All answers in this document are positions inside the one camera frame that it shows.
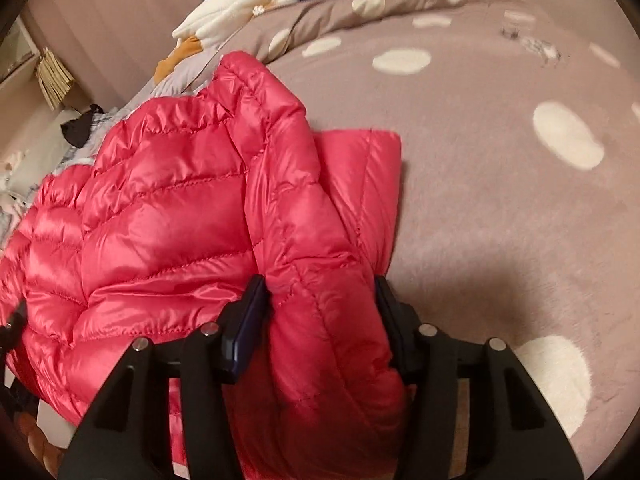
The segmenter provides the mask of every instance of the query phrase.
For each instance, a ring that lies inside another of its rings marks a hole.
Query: orange fabric
[[[154,74],[154,82],[156,85],[160,84],[165,77],[173,72],[178,63],[183,59],[187,59],[199,52],[202,52],[202,44],[198,38],[190,36],[184,40],[180,46],[174,49],[168,58],[163,59],[158,63],[158,66],[156,66],[156,73]]]

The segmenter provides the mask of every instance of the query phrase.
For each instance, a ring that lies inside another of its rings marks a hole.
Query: patterned fabric
[[[11,226],[13,219],[13,215],[0,210],[0,250],[4,250],[4,246],[6,245],[9,236],[11,235]]]
[[[232,50],[270,61],[317,128],[399,133],[391,285],[452,336],[508,341],[593,473],[640,406],[625,65],[526,0],[312,0],[217,56]]]

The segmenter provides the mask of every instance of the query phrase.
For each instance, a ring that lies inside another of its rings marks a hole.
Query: metal screw
[[[425,337],[433,337],[438,333],[438,329],[429,323],[423,323],[418,328],[418,332]]]
[[[203,326],[200,327],[200,331],[207,336],[216,335],[218,333],[218,330],[220,330],[220,327],[218,326],[217,323],[214,323],[213,321],[205,323]]]
[[[506,350],[507,343],[505,343],[502,339],[498,339],[497,337],[489,339],[489,346],[493,348],[496,352],[502,352]]]
[[[146,337],[139,337],[131,345],[131,347],[136,352],[142,352],[148,346],[149,346],[149,339],[147,339]]]

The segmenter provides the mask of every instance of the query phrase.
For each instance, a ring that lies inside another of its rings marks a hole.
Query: curtain
[[[29,0],[22,17],[89,97],[122,106],[175,46],[172,31],[202,0]]]

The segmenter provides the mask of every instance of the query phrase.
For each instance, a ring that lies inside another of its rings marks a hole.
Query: white fleece fabric
[[[222,46],[239,28],[246,25],[266,7],[280,6],[297,0],[204,0],[174,30],[178,44],[196,36],[203,48]]]

